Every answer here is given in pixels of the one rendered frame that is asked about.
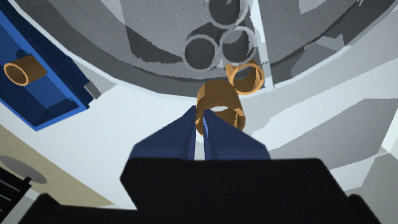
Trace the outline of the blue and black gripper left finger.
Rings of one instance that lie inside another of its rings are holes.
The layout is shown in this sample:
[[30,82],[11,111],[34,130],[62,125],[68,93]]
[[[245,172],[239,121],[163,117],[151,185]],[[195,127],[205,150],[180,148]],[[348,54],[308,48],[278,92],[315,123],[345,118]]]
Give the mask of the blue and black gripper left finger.
[[180,118],[136,143],[127,160],[134,157],[180,158],[194,160],[196,105]]

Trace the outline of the bronze bushing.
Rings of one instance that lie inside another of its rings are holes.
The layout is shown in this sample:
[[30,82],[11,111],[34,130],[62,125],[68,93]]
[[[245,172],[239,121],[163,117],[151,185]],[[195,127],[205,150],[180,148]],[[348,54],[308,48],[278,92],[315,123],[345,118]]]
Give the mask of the bronze bushing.
[[213,107],[228,107],[223,111],[213,111],[219,118],[241,131],[245,127],[245,115],[235,87],[225,80],[211,80],[198,92],[196,104],[196,130],[203,136],[204,110]]
[[[253,66],[250,74],[243,79],[233,79],[236,72],[246,66]],[[264,71],[253,59],[240,66],[231,66],[226,64],[225,71],[229,82],[235,86],[240,95],[249,95],[259,90],[265,78]]]
[[26,86],[47,73],[34,56],[26,56],[5,64],[4,72],[12,82],[20,86]]

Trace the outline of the grey metal ring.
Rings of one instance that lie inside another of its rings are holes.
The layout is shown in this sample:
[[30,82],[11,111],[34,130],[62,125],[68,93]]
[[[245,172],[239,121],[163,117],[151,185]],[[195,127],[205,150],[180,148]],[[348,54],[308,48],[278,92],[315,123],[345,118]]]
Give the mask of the grey metal ring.
[[[192,40],[196,38],[205,38],[212,42],[213,44],[213,51],[211,54],[204,59],[196,59],[192,57],[189,53],[187,44],[190,43]],[[204,29],[197,29],[192,31],[186,38],[186,41],[182,47],[182,59],[184,64],[194,72],[206,72],[211,70],[219,60],[219,48],[214,36]]]
[[249,0],[236,0],[237,5],[236,5],[236,10],[234,12],[234,15],[222,22],[222,21],[216,21],[211,17],[210,11],[209,11],[209,0],[204,1],[204,10],[206,13],[207,18],[211,21],[211,23],[221,29],[230,29],[235,26],[237,26],[241,21],[244,20],[247,12],[248,12],[248,6],[249,6]]
[[[225,40],[226,36],[229,35],[232,31],[236,30],[245,30],[243,31],[245,34],[245,42],[244,45],[240,50],[235,53],[226,53],[222,51],[223,41]],[[247,33],[248,32],[248,33]],[[257,37],[254,32],[249,29],[248,27],[239,24],[230,29],[219,29],[216,35],[216,41],[219,48],[219,54],[221,58],[229,65],[233,66],[240,66],[246,64],[250,61],[256,53],[258,43]]]

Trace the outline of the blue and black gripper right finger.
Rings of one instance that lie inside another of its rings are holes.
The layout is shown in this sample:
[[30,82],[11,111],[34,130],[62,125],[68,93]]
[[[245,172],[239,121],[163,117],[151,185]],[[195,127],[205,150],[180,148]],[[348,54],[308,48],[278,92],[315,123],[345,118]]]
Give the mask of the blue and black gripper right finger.
[[271,159],[266,146],[219,118],[211,109],[203,113],[205,160]]

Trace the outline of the blue crate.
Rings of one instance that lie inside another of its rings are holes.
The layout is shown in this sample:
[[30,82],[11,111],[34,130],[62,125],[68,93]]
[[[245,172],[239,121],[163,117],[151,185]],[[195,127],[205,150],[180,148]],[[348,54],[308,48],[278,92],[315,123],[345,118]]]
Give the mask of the blue crate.
[[[47,73],[20,86],[6,76],[4,65],[26,56],[34,56]],[[8,0],[0,0],[0,102],[4,106],[37,132],[89,109],[88,104],[101,95],[71,57]]]

